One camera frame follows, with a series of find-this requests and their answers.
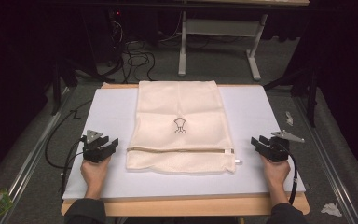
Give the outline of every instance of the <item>white paper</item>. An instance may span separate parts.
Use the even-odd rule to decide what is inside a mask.
[[[152,171],[130,172],[126,170],[126,149],[129,145],[135,122],[137,89],[97,90],[89,112],[83,134],[93,130],[118,138],[118,147],[109,163],[108,175],[102,198],[133,200],[148,197],[201,197],[229,194],[254,194],[269,192],[263,175],[263,164],[251,137],[263,135],[270,138],[272,132],[280,130],[263,87],[219,87],[225,105],[228,126],[232,136],[237,160],[235,174],[219,175],[165,175]],[[69,176],[65,200],[83,198],[86,183],[80,173],[82,156],[75,159]],[[294,165],[287,177],[284,188],[291,191]],[[304,192],[304,184],[298,178],[297,191]]]

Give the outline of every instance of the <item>metal clip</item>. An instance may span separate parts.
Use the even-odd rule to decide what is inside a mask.
[[[304,138],[299,138],[297,136],[294,136],[285,130],[282,130],[280,132],[271,133],[271,134],[274,136],[280,137],[282,139],[290,140],[290,141],[295,141],[295,142],[300,142],[300,143],[305,142]]]
[[[99,137],[101,137],[102,133],[97,133],[92,130],[87,130],[87,143],[92,143],[93,141],[97,140]]]

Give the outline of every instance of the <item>mesh laundry bag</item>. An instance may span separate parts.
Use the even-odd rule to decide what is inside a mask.
[[[127,168],[234,172],[234,150],[216,83],[140,82]]]

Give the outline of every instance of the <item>human hand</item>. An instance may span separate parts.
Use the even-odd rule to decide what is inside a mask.
[[[289,203],[283,188],[284,180],[290,172],[289,162],[272,162],[261,155],[260,158],[264,164],[264,177],[268,184],[272,206],[278,203]]]
[[[87,183],[85,198],[100,199],[110,159],[108,157],[100,163],[83,160],[80,171]]]

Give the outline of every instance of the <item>black sleeve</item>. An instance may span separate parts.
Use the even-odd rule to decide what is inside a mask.
[[[272,207],[271,218],[267,224],[306,224],[307,221],[301,211],[289,203],[279,203]]]
[[[75,201],[64,217],[65,224],[103,224],[106,213],[103,201],[79,199]]]

